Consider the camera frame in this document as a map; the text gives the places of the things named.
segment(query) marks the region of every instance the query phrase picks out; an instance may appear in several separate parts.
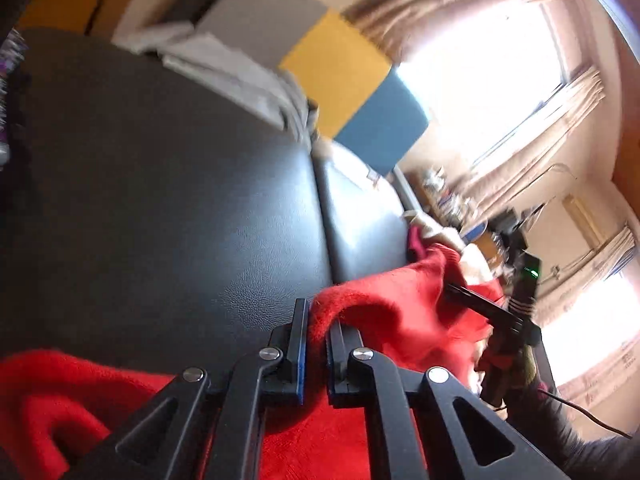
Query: metal screw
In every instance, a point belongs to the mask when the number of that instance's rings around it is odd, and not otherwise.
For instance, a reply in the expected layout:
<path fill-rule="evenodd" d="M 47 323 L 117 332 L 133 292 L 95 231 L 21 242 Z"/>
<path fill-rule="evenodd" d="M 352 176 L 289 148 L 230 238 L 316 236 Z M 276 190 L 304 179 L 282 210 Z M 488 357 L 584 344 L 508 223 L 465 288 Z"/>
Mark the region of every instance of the metal screw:
<path fill-rule="evenodd" d="M 358 361 L 368 361 L 373 357 L 373 350 L 366 346 L 361 346 L 351 352 L 351 355 L 353 355 Z"/>
<path fill-rule="evenodd" d="M 182 378 L 188 383 L 197 383 L 204 377 L 204 372 L 199 368 L 187 368 L 182 372 Z"/>
<path fill-rule="evenodd" d="M 436 366 L 427 372 L 429 379 L 433 383 L 446 383 L 449 380 L 449 372 L 447 372 L 444 368 L 440 368 Z"/>
<path fill-rule="evenodd" d="M 274 361 L 278 357 L 280 357 L 280 350 L 271 346 L 267 346 L 267 348 L 263 348 L 262 350 L 260 350 L 260 357 L 265 361 Z"/>

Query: blue panel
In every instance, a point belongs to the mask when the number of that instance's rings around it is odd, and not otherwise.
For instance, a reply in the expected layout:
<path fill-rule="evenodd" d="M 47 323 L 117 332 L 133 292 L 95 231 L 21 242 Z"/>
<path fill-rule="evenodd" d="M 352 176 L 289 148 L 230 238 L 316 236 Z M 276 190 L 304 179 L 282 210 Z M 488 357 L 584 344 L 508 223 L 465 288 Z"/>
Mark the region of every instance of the blue panel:
<path fill-rule="evenodd" d="M 428 124 L 424 110 L 393 68 L 334 140 L 385 175 Z"/>

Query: gray cloth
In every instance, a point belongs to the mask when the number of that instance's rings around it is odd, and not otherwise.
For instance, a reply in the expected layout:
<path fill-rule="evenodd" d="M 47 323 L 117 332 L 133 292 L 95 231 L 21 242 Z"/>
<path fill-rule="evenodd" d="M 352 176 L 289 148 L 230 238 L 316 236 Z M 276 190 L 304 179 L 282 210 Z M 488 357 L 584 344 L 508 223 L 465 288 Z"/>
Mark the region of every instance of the gray cloth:
<path fill-rule="evenodd" d="M 131 45 L 130 50 L 138 53 L 156 50 L 165 67 L 223 95 L 311 150 L 318 109 L 293 75 L 266 69 L 208 32 L 185 34 L 177 27 L 179 33 L 171 35 L 167 30 L 167 26 L 147 29 L 118 45 Z"/>

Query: person's arm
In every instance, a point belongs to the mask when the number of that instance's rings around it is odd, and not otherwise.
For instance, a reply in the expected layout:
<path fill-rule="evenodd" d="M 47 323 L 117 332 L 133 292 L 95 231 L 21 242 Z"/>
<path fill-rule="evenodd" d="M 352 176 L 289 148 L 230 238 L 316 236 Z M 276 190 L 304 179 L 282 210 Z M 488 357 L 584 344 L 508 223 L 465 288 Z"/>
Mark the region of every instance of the person's arm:
<path fill-rule="evenodd" d="M 572 480 L 630 479 L 623 465 L 630 459 L 633 441 L 622 436 L 583 441 L 566 418 L 564 406 L 539 392 L 540 386 L 536 378 L 522 390 L 507 394 L 507 422 Z"/>

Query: yellow square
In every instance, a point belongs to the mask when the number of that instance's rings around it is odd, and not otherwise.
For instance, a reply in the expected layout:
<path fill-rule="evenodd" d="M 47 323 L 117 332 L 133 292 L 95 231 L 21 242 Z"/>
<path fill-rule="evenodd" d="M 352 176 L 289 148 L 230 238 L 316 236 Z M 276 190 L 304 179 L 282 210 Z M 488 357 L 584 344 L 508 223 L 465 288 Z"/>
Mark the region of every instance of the yellow square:
<path fill-rule="evenodd" d="M 337 12 L 329 10 L 280 63 L 320 107 L 318 130 L 333 139 L 369 99 L 390 61 Z"/>

